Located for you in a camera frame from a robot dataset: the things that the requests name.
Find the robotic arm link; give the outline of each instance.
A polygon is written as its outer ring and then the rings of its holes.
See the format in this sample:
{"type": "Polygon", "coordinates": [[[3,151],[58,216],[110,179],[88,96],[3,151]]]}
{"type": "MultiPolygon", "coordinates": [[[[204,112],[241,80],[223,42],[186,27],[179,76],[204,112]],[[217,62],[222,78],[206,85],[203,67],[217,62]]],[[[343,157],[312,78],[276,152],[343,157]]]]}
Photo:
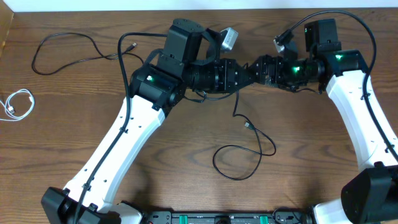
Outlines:
{"type": "MultiPolygon", "coordinates": [[[[186,89],[232,94],[254,82],[291,92],[300,91],[309,82],[318,82],[319,93],[326,91],[333,100],[354,145],[361,173],[343,188],[341,199],[316,205],[300,222],[367,223],[398,218],[398,163],[392,155],[395,151],[389,150],[380,137],[364,97],[369,98],[392,145],[398,144],[397,136],[370,82],[370,96],[363,96],[361,84],[369,68],[358,50],[341,50],[335,20],[305,25],[306,49],[310,53],[305,59],[297,58],[291,32],[274,41],[283,57],[263,55],[248,67],[238,65],[234,59],[220,59],[220,53],[233,48],[237,36],[232,28],[216,32],[187,19],[175,19],[164,48],[154,50],[132,74],[130,98],[124,100],[118,117],[90,160],[63,190],[50,187],[46,191],[42,206],[49,221],[73,223],[77,213],[79,223],[143,222],[142,213],[127,202],[113,205],[114,196],[141,147],[184,97],[186,89]],[[198,60],[202,39],[210,46],[206,59],[198,60]],[[157,64],[151,64],[157,55],[157,64]],[[125,132],[96,171],[78,211],[87,179],[123,126],[127,101],[131,112],[125,132]]],[[[265,219],[256,222],[265,224],[265,219]]]]}

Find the green terminal block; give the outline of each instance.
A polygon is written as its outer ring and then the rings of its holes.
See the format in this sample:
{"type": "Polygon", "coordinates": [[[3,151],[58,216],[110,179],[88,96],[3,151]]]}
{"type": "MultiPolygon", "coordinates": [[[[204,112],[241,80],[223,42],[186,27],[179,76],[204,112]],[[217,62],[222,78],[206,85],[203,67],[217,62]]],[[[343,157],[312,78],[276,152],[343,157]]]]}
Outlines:
{"type": "Polygon", "coordinates": [[[260,216],[260,224],[268,224],[268,216],[260,216]]]}
{"type": "Polygon", "coordinates": [[[180,215],[180,224],[188,224],[188,215],[180,215]]]}

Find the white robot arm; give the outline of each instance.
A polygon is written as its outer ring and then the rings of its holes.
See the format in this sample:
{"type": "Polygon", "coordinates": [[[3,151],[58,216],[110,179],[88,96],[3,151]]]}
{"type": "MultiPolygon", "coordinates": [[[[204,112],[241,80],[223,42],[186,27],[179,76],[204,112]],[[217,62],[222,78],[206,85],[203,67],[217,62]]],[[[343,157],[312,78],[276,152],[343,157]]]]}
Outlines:
{"type": "MultiPolygon", "coordinates": [[[[149,136],[163,123],[164,112],[152,109],[152,103],[140,96],[134,96],[131,101],[130,122],[127,125],[127,133],[124,133],[116,143],[112,151],[106,157],[102,166],[91,181],[91,187],[87,191],[83,206],[89,207],[91,203],[97,206],[97,212],[107,213],[113,206],[114,196],[119,185],[138,155],[149,136]]],[[[102,158],[103,154],[118,134],[126,115],[126,99],[122,108],[104,139],[96,151],[77,175],[69,181],[64,189],[69,189],[69,197],[79,201],[83,185],[89,178],[91,171],[102,158]]]]}
{"type": "MultiPolygon", "coordinates": [[[[347,127],[348,134],[354,145],[360,172],[366,168],[373,168],[376,162],[382,162],[385,166],[398,165],[380,137],[362,98],[364,76],[365,74],[361,70],[343,72],[343,76],[333,76],[326,88],[328,96],[333,100],[347,127]]],[[[377,120],[390,142],[397,145],[397,136],[394,134],[377,101],[371,82],[368,82],[367,89],[371,93],[369,101],[377,120]]],[[[314,207],[314,216],[318,224],[351,223],[347,219],[340,198],[316,205],[314,207]]]]}

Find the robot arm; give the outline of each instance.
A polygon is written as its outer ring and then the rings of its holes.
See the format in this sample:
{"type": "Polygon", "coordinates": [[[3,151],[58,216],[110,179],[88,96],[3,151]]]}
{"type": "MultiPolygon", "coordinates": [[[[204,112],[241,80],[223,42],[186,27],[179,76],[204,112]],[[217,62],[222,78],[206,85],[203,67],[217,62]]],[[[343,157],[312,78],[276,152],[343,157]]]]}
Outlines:
{"type": "MultiPolygon", "coordinates": [[[[333,100],[348,134],[353,142],[358,168],[361,172],[341,191],[341,198],[321,203],[313,208],[314,219],[323,223],[367,223],[396,219],[398,198],[396,191],[398,162],[386,147],[363,101],[361,70],[343,72],[332,76],[326,92],[333,100]]],[[[390,127],[371,82],[368,82],[369,101],[377,120],[391,140],[397,144],[397,136],[390,127]]]]}
{"type": "MultiPolygon", "coordinates": [[[[162,109],[152,109],[152,103],[140,96],[134,96],[131,100],[131,117],[127,125],[126,133],[121,136],[113,150],[106,157],[102,166],[91,181],[91,186],[85,195],[83,206],[96,205],[96,211],[107,213],[112,207],[114,196],[119,185],[149,136],[163,123],[165,115],[162,109]]],[[[122,108],[104,139],[96,151],[77,175],[69,181],[64,189],[68,189],[69,197],[79,201],[83,185],[89,178],[91,171],[97,165],[108,146],[118,134],[126,115],[126,99],[122,108]]]]}

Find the cable connector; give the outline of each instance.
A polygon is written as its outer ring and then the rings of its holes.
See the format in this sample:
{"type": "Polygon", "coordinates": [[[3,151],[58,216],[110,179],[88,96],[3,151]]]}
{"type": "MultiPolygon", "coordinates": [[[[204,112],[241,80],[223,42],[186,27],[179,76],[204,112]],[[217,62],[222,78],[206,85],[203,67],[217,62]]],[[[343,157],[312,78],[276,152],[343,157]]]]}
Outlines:
{"type": "Polygon", "coordinates": [[[279,46],[283,46],[284,44],[289,43],[294,37],[292,31],[290,29],[286,30],[283,34],[275,37],[275,43],[279,46]]]}
{"type": "Polygon", "coordinates": [[[244,124],[244,126],[249,128],[250,130],[254,130],[254,125],[249,123],[248,121],[244,124]]]}
{"type": "Polygon", "coordinates": [[[14,110],[14,108],[13,108],[12,106],[9,106],[9,107],[7,108],[7,110],[8,110],[11,114],[15,113],[15,110],[14,110]]]}
{"type": "Polygon", "coordinates": [[[126,49],[126,52],[129,52],[129,51],[131,51],[132,49],[134,49],[135,47],[137,47],[137,43],[132,43],[127,49],[126,49]]]}

